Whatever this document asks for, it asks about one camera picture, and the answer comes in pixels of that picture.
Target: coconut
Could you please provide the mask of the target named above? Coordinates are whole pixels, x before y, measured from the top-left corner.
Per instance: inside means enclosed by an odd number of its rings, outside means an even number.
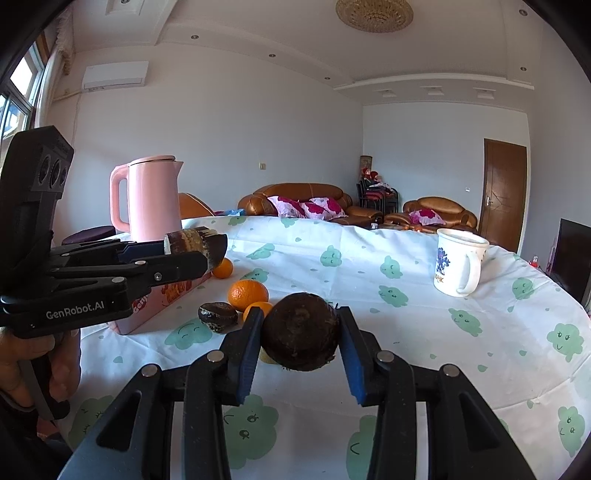
[[[318,295],[293,293],[266,316],[261,346],[278,364],[303,372],[315,370],[335,357],[340,320]]]

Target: window frame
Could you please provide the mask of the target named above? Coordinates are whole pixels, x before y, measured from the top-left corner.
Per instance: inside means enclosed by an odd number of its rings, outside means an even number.
[[[0,140],[2,141],[5,141],[10,135],[13,134],[12,131],[7,132],[6,134],[4,133],[4,128],[8,118],[8,111],[11,104],[14,104],[27,117],[24,125],[18,131],[28,130],[31,128],[31,125],[33,124],[35,106],[39,97],[41,80],[43,78],[45,65],[43,64],[36,43],[34,43],[27,50],[23,58],[27,62],[27,65],[29,66],[31,71],[33,72],[34,78],[30,83],[26,95],[23,95],[20,92],[20,90],[14,85],[11,79],[8,79],[6,84],[4,84],[0,88],[0,95],[2,95],[6,99],[6,103],[2,111],[2,116],[0,118],[0,136],[2,137]]]

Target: pink electric kettle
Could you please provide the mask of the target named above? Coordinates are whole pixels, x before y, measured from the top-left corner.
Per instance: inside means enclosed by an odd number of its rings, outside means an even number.
[[[178,172],[183,162],[172,155],[139,158],[111,172],[111,222],[136,242],[164,239],[182,228],[178,206]],[[119,183],[127,179],[129,223],[119,213]]]

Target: mug logo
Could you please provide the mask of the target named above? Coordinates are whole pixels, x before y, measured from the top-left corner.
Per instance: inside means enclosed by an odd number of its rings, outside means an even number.
[[[441,275],[445,275],[445,268],[449,267],[449,259],[447,253],[441,247],[437,249],[437,272]]]

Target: orange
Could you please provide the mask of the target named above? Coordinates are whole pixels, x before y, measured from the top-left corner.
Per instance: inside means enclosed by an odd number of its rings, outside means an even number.
[[[239,312],[256,301],[269,301],[269,292],[256,280],[238,280],[228,290],[228,302]]]
[[[244,310],[244,313],[242,314],[242,321],[246,320],[248,317],[248,312],[250,312],[251,308],[253,307],[259,307],[262,310],[262,314],[266,317],[273,308],[273,304],[269,303],[268,301],[256,301],[255,303],[251,303],[248,307],[246,307],[246,310]]]
[[[234,264],[229,258],[224,258],[216,268],[212,270],[212,274],[216,278],[228,278],[234,271]]]

